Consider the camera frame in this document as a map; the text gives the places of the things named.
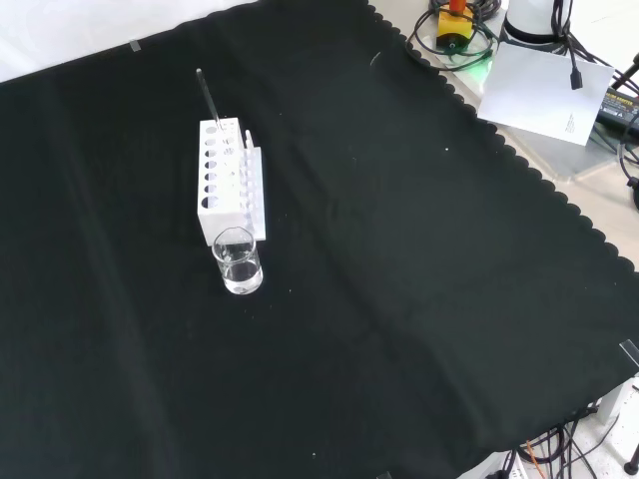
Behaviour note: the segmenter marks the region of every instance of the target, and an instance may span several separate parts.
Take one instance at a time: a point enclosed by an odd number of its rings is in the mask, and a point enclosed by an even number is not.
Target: glass beaker
[[[256,240],[244,228],[228,228],[221,232],[212,250],[230,292],[249,294],[260,287],[264,276]]]

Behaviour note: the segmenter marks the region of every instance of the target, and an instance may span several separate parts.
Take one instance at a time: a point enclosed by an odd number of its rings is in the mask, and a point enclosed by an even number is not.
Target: yellow device
[[[450,3],[443,8],[447,8],[452,13],[440,11],[437,24],[437,48],[444,51],[460,51],[465,50],[470,43],[472,36],[472,11],[466,7],[465,0],[451,0]]]

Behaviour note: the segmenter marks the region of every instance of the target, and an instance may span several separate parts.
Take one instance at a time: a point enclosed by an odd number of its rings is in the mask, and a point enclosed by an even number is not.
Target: clear liquid
[[[260,287],[264,276],[261,266],[253,261],[246,261],[224,266],[222,278],[227,289],[233,294],[249,294]]]

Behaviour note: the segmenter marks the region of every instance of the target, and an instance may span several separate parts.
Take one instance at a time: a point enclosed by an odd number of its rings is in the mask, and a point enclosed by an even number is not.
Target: black tablecloth
[[[632,266],[365,3],[141,46],[0,86],[3,477],[453,478],[634,372]],[[198,67],[265,155],[247,297],[196,216]]]

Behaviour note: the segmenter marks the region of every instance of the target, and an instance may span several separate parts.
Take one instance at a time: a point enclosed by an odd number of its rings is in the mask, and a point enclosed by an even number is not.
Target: glass stirring rod
[[[211,98],[211,93],[209,92],[209,86],[207,85],[207,81],[204,79],[204,73],[202,73],[202,69],[196,70],[196,75],[198,77],[198,82],[200,82],[200,88],[202,89],[202,94],[204,95],[204,99],[207,101],[207,106],[209,107],[209,111],[213,116],[213,119],[218,126],[218,131],[222,132],[222,125],[220,124],[220,117],[218,116],[218,110],[216,110],[216,106],[213,104],[213,98]]]

